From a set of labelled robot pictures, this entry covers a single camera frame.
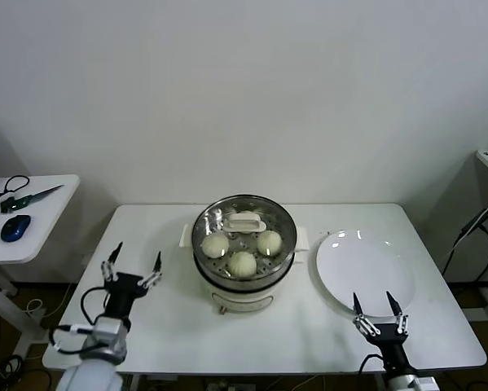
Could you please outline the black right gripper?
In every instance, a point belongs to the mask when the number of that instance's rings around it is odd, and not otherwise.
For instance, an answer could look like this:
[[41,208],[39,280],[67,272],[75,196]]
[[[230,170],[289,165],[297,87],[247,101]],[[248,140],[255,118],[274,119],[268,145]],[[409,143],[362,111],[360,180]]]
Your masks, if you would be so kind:
[[387,291],[387,299],[395,317],[395,323],[372,323],[363,313],[357,294],[353,293],[354,326],[368,342],[377,347],[381,353],[386,372],[409,372],[409,361],[403,344],[407,339],[407,319],[402,307],[393,295]]

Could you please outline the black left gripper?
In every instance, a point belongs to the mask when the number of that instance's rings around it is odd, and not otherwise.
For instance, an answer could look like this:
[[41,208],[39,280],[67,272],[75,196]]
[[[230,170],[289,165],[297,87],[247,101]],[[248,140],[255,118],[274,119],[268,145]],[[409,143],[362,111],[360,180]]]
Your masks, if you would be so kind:
[[122,242],[117,245],[108,258],[101,263],[100,268],[104,288],[109,294],[103,314],[109,318],[125,320],[129,318],[134,302],[143,297],[143,288],[151,288],[160,280],[162,261],[161,252],[158,252],[153,270],[146,278],[126,273],[117,274],[114,266],[122,245]]

